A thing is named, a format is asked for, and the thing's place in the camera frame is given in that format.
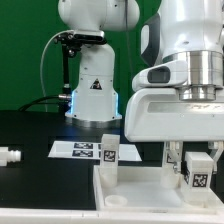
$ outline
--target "black cable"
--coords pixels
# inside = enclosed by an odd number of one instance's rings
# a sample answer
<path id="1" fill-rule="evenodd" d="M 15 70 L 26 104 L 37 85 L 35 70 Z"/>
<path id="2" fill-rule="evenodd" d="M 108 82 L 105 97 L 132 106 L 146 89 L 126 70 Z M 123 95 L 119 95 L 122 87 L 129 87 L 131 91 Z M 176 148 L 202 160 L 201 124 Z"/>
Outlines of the black cable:
<path id="1" fill-rule="evenodd" d="M 35 104 L 38 104 L 38 103 L 40 103 L 42 101 L 49 100 L 49 99 L 58 99 L 58 96 L 57 95 L 53 95 L 53 96 L 46 96 L 46 97 L 39 98 L 39 99 L 34 100 L 34 101 L 32 101 L 32 102 L 30 102 L 28 104 L 23 105 L 22 107 L 20 107 L 18 109 L 18 111 L 26 111 L 29 107 L 31 107 L 31 106 L 33 106 Z"/>

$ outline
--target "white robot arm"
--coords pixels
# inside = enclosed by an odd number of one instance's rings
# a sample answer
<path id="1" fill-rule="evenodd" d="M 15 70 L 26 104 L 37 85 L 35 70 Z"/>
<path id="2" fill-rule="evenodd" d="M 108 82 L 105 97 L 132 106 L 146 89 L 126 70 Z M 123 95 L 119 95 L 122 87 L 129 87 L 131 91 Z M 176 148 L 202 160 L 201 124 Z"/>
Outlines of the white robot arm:
<path id="1" fill-rule="evenodd" d="M 65 24 L 74 30 L 126 29 L 126 0 L 60 0 L 59 14 Z M 128 28 L 133 28 L 139 18 L 135 0 L 128 0 Z"/>
<path id="2" fill-rule="evenodd" d="M 135 0 L 59 0 L 59 14 L 78 41 L 93 41 L 81 48 L 79 84 L 72 93 L 68 121 L 85 127 L 118 126 L 118 95 L 113 89 L 115 54 L 103 30 L 133 28 L 139 18 Z"/>
<path id="3" fill-rule="evenodd" d="M 136 93 L 125 118 L 128 140 L 165 142 L 165 187 L 179 185 L 173 165 L 181 171 L 182 143 L 209 142 L 210 157 L 185 154 L 181 191 L 190 204 L 207 203 L 211 175 L 223 152 L 222 6 L 220 0 L 161 1 L 158 13 L 142 29 L 141 54 L 149 68 L 133 79 Z M 204 178 L 203 184 L 198 185 L 196 177 Z"/>

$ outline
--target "white platform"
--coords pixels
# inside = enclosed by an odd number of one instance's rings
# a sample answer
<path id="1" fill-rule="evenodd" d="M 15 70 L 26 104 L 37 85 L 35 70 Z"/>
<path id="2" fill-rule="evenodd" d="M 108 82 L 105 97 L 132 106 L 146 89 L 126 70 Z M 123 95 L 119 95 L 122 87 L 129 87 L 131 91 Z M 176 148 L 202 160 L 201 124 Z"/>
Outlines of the white platform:
<path id="1" fill-rule="evenodd" d="M 224 205 L 212 191 L 206 207 L 187 205 L 179 190 L 159 186 L 161 168 L 119 167 L 118 186 L 111 189 L 101 187 L 98 171 L 97 211 L 0 208 L 0 224 L 224 224 Z M 127 206 L 105 206 L 111 194 L 125 196 Z"/>
<path id="2" fill-rule="evenodd" d="M 100 211 L 134 212 L 136 216 L 157 213 L 158 217 L 160 214 L 173 217 L 173 222 L 178 220 L 176 217 L 183 217 L 177 223 L 200 223 L 202 220 L 210 224 L 224 223 L 224 205 L 213 191 L 208 192 L 209 201 L 204 207 L 191 206 L 183 201 L 179 188 L 166 189 L 160 185 L 161 168 L 119 167 L 118 185 L 114 188 L 102 187 L 99 169 L 99 166 L 94 168 L 94 191 Z M 105 199 L 111 195 L 124 197 L 127 204 L 107 206 Z"/>

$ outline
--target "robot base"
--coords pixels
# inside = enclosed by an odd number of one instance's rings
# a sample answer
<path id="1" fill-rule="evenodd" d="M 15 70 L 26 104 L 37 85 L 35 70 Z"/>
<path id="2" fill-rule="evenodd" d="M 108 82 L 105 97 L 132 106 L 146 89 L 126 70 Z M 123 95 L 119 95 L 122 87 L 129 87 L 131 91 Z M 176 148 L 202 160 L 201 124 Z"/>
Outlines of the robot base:
<path id="1" fill-rule="evenodd" d="M 75 124 L 85 128 L 119 128 L 121 126 L 121 119 L 114 119 L 110 121 L 86 121 L 71 117 L 65 117 L 65 121 L 70 124 Z"/>

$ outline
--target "qr-like tag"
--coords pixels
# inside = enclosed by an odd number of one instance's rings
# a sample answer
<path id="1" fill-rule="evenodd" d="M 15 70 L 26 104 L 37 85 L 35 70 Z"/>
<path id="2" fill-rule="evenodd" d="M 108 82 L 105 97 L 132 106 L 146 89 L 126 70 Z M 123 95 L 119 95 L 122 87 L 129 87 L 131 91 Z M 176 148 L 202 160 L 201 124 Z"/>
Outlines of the qr-like tag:
<path id="1" fill-rule="evenodd" d="M 74 148 L 77 149 L 93 149 L 93 144 L 92 143 L 75 143 Z"/>
<path id="2" fill-rule="evenodd" d="M 193 187 L 206 187 L 208 174 L 194 174 Z"/>
<path id="3" fill-rule="evenodd" d="M 72 153 L 74 157 L 93 157 L 93 151 L 88 150 L 74 150 Z"/>
<path id="4" fill-rule="evenodd" d="M 116 152 L 115 151 L 104 151 L 104 161 L 105 162 L 115 162 Z"/>

